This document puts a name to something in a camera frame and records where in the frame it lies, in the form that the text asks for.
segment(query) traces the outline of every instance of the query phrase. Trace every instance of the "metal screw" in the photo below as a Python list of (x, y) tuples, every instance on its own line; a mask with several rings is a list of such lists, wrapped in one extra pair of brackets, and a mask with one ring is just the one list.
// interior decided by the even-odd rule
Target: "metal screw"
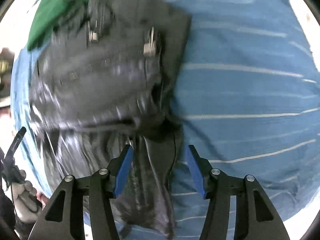
[(220, 170), (214, 168), (214, 169), (211, 170), (211, 173), (212, 173), (213, 175), (219, 175), (219, 174), (220, 174)]
[(254, 181), (255, 179), (254, 179), (254, 176), (252, 176), (252, 175), (247, 175), (247, 180), (248, 180), (248, 181)]
[(108, 173), (108, 169), (106, 169), (106, 168), (103, 168), (103, 169), (99, 170), (99, 174), (100, 175), (106, 175), (107, 173)]
[(73, 180), (73, 176), (68, 175), (68, 176), (66, 176), (66, 177), (64, 178), (64, 180), (65, 180), (66, 182), (70, 182), (70, 181)]

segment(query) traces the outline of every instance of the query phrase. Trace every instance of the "green cloth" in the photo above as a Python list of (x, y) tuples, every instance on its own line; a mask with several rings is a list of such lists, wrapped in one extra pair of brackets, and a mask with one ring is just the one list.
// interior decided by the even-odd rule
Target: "green cloth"
[(67, 14), (70, 8), (80, 5), (88, 0), (41, 0), (33, 19), (27, 50), (42, 46), (44, 40), (48, 39), (61, 15)]

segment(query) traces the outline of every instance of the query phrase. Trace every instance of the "black bag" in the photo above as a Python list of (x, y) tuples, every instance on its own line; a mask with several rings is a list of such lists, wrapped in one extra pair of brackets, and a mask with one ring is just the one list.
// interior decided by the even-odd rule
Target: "black bag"
[(90, 0), (60, 19), (29, 90), (30, 126), (51, 189), (68, 174), (106, 167), (130, 137), (134, 160), (112, 202), (114, 217), (167, 238), (174, 227), (168, 175), (182, 138), (169, 101), (190, 20), (161, 0)]

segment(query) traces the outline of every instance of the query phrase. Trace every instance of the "blue striped fabric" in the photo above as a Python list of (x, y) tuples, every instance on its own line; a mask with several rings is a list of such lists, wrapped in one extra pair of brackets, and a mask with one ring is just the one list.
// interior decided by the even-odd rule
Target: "blue striped fabric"
[[(174, 112), (183, 119), (184, 145), (194, 144), (201, 157), (228, 175), (253, 174), (281, 218), (290, 218), (320, 185), (320, 79), (288, 0), (167, 1), (193, 15), (172, 100)], [(17, 128), (28, 121), (20, 102), (27, 100), (23, 84), (33, 70), (34, 55), (37, 52), (22, 51), (14, 64), (12, 111)], [(24, 156), (35, 175), (44, 176), (42, 168), (33, 166), (41, 161), (39, 156), (27, 151)], [(176, 239), (198, 239), (208, 201), (195, 192), (184, 153), (173, 177)], [(46, 182), (39, 183), (48, 189)], [(232, 198), (228, 239), (234, 223)], [(126, 239), (164, 238), (134, 226)]]

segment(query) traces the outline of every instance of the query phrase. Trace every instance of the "white surface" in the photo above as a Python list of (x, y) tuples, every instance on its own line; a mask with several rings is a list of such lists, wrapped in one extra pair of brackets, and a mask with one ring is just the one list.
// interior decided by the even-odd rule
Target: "white surface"
[(36, 0), (15, 0), (0, 22), (0, 48), (8, 47), (15, 57), (26, 45), (37, 7)]

